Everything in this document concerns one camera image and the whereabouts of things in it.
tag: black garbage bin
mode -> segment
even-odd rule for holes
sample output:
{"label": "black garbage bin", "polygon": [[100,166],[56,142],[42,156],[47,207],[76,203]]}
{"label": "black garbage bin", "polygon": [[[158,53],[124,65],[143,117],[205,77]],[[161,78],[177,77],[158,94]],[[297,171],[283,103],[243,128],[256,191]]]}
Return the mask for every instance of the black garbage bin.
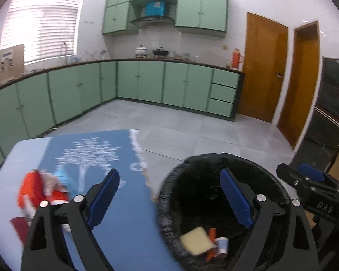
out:
{"label": "black garbage bin", "polygon": [[[220,171],[229,168],[239,182],[248,184],[255,194],[264,194],[273,202],[289,203],[289,195],[280,182],[254,162],[232,154],[192,156],[168,175],[158,197],[158,223],[173,256],[185,270],[224,270],[247,233],[238,223],[220,186]],[[180,236],[198,226],[216,228],[217,237],[229,238],[228,256],[205,262],[205,255],[192,256]],[[259,260],[266,261],[271,247],[266,244]]]}

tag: white pot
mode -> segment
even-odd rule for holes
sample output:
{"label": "white pot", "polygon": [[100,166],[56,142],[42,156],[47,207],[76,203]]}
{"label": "white pot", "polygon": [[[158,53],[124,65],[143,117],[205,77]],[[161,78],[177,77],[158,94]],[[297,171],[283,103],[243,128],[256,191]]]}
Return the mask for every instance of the white pot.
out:
{"label": "white pot", "polygon": [[142,45],[140,45],[139,47],[136,47],[134,49],[134,54],[136,56],[143,56],[143,55],[147,55],[147,48],[143,47]]}

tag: tile floor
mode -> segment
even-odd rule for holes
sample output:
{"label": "tile floor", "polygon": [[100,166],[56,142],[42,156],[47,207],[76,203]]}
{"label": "tile floor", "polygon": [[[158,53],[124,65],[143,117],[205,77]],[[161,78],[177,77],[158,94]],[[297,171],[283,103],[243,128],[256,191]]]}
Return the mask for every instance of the tile floor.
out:
{"label": "tile floor", "polygon": [[[235,122],[137,102],[115,100],[65,124],[49,136],[115,129],[138,129],[148,176],[157,194],[173,167],[189,156],[230,153],[254,161],[272,174],[294,152],[271,123],[238,114]],[[284,184],[291,198],[293,188]]]}

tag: white horizontal blind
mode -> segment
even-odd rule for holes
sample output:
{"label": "white horizontal blind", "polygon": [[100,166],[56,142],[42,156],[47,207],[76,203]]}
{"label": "white horizontal blind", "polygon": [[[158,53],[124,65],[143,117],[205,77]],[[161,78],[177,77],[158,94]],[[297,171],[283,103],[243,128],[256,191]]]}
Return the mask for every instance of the white horizontal blind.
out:
{"label": "white horizontal blind", "polygon": [[1,48],[24,44],[24,61],[74,54],[80,0],[12,0]]}

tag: silver bolt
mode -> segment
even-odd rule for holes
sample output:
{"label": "silver bolt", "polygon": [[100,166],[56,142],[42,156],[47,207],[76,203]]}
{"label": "silver bolt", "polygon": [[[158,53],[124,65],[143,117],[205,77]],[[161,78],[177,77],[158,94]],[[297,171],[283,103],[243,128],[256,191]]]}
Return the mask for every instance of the silver bolt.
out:
{"label": "silver bolt", "polygon": [[296,207],[300,206],[300,202],[299,202],[299,200],[297,200],[297,199],[293,199],[291,202],[292,202],[292,204],[293,204],[294,206],[296,206]]}
{"label": "silver bolt", "polygon": [[41,201],[40,202],[40,207],[45,208],[49,204],[48,201]]}
{"label": "silver bolt", "polygon": [[266,197],[264,195],[261,195],[261,194],[257,195],[256,198],[260,202],[266,201]]}
{"label": "silver bolt", "polygon": [[80,203],[82,200],[84,200],[84,197],[82,195],[76,195],[74,197],[74,202]]}

